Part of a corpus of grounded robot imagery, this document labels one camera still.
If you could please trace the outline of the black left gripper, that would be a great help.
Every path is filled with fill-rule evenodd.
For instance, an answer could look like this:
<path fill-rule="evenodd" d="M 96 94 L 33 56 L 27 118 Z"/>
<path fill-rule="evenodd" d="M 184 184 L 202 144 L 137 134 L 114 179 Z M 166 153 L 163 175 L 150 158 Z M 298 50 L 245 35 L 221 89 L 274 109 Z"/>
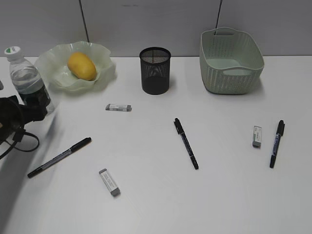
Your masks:
<path fill-rule="evenodd" d="M 17 96 L 0 98 L 0 143 L 5 142 L 15 131 L 24 128 L 25 122 L 42 121 L 47 116 L 45 104 L 38 98 L 29 97 L 23 106 L 23 113 Z"/>

